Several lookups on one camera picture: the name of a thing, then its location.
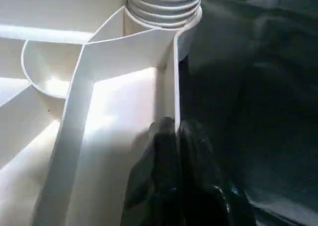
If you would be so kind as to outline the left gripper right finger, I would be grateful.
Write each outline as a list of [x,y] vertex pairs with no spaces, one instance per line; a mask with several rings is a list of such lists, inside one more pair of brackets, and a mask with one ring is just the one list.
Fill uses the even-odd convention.
[[185,225],[254,226],[245,193],[223,173],[202,126],[183,121],[179,143]]

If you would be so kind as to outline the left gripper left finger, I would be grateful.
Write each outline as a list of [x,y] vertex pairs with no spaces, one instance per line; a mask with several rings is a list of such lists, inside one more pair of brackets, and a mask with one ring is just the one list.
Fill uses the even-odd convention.
[[132,167],[121,216],[123,226],[180,224],[180,164],[174,120],[149,127],[146,149]]

